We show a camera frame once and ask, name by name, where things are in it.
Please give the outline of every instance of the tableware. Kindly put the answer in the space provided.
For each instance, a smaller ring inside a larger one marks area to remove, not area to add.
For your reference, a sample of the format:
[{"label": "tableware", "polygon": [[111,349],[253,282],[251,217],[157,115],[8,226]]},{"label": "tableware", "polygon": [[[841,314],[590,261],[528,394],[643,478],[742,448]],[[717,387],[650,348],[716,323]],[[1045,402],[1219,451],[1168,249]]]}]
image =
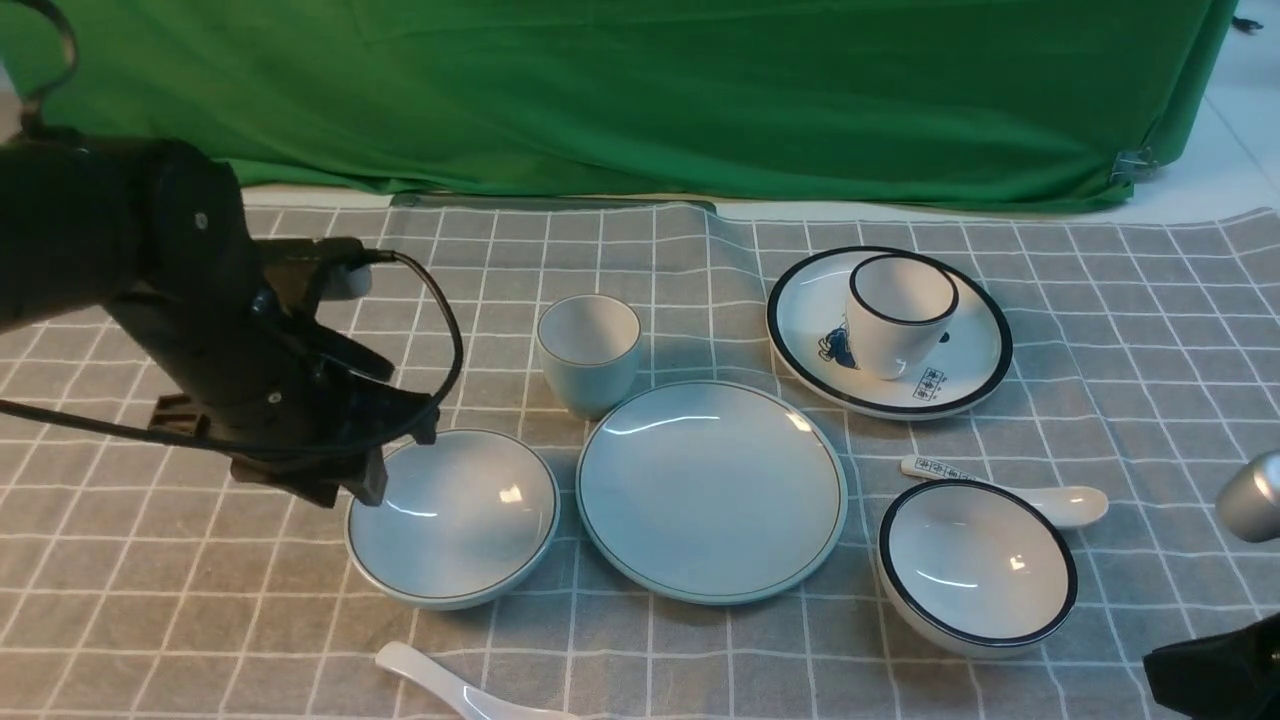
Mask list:
[{"label": "tableware", "polygon": [[[927,480],[973,480],[977,483],[989,483],[982,478],[970,475],[959,468],[952,468],[946,462],[908,455],[899,464],[904,475],[924,478]],[[1066,486],[1059,488],[1010,488],[1004,489],[1023,498],[1050,523],[1060,530],[1069,530],[1092,525],[1107,514],[1111,502],[1107,493],[1084,486]]]},{"label": "tableware", "polygon": [[525,579],[559,512],[556,478],[532,450],[489,430],[447,430],[387,457],[383,503],[351,503],[347,550],[388,596],[461,610]]},{"label": "tableware", "polygon": [[662,386],[620,405],[579,460],[588,537],[623,575],[703,605],[786,591],[831,553],[849,491],[799,410],[721,382]]},{"label": "tableware", "polygon": [[1062,536],[988,483],[931,480],[897,496],[881,520],[876,556],[906,624],[969,657],[1027,652],[1075,605],[1075,561]]},{"label": "tableware", "polygon": [[498,700],[468,685],[439,662],[402,642],[389,642],[374,656],[374,662],[389,673],[421,687],[443,700],[463,720],[577,720],[576,715],[539,710]]},{"label": "tableware", "polygon": [[873,255],[849,274],[849,350],[863,370],[895,380],[938,345],[959,305],[955,281],[925,258]]},{"label": "tableware", "polygon": [[599,420],[622,402],[640,369],[640,316],[607,295],[575,295],[538,320],[538,359],[573,416]]},{"label": "tableware", "polygon": [[1217,519],[1244,542],[1280,538],[1280,450],[1251,460],[1213,503]]},{"label": "tableware", "polygon": [[890,420],[932,420],[968,410],[1005,378],[1014,342],[1005,314],[964,273],[937,260],[956,283],[960,302],[938,345],[916,372],[882,380],[858,369],[844,323],[849,277],[859,263],[890,247],[841,247],[813,255],[783,273],[769,293],[769,341],[810,389],[855,413]]}]

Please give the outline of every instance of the bowl with black rim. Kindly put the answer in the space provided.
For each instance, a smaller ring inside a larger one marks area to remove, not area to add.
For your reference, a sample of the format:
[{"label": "bowl with black rim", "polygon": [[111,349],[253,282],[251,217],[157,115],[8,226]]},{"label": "bowl with black rim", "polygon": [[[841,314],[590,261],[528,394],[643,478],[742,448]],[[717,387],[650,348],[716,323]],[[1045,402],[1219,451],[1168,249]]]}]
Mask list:
[{"label": "bowl with black rim", "polygon": [[977,659],[1029,652],[1075,606],[1062,534],[988,483],[934,480],[884,511],[876,555],[893,609],[933,644]]}]

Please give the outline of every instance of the light blue bowl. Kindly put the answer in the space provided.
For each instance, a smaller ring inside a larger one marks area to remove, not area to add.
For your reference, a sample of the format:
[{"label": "light blue bowl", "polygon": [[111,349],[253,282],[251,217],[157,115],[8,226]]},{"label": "light blue bowl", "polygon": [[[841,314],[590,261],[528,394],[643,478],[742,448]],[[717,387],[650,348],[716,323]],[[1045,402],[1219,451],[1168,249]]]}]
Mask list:
[{"label": "light blue bowl", "polygon": [[387,457],[383,503],[351,503],[347,550],[388,596],[462,610],[524,580],[547,553],[561,501],[547,462],[489,430],[448,430]]}]

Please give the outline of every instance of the bowl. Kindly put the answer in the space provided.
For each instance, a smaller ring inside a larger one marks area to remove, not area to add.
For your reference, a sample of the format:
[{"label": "bowl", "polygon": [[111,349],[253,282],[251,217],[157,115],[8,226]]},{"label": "bowl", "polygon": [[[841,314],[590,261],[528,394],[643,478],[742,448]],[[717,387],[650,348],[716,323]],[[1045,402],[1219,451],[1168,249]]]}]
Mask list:
[{"label": "bowl", "polygon": [[381,505],[351,503],[347,550],[388,596],[462,610],[520,584],[559,514],[556,478],[536,452],[489,430],[447,430],[387,457]]},{"label": "bowl", "polygon": [[897,496],[881,521],[877,570],[908,625],[968,657],[1028,652],[1075,605],[1075,561],[1057,529],[1012,493],[973,480]]}]

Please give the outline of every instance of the white floor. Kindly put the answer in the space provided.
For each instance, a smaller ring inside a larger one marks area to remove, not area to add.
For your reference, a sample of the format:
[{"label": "white floor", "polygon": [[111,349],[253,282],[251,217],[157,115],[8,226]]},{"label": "white floor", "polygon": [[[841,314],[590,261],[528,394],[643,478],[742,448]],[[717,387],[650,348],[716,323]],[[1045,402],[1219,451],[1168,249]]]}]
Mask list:
[{"label": "white floor", "polygon": [[[1134,199],[1091,215],[1098,222],[1216,220],[1256,208],[1280,208],[1280,0],[1240,0],[1238,13],[1266,26],[1231,31],[1201,104],[1183,158],[1140,184]],[[5,97],[0,67],[0,138],[17,102]],[[250,205],[379,208],[390,199],[338,188],[266,186],[244,191]],[[730,219],[893,220],[946,219],[948,213],[864,202],[717,201]]]}]

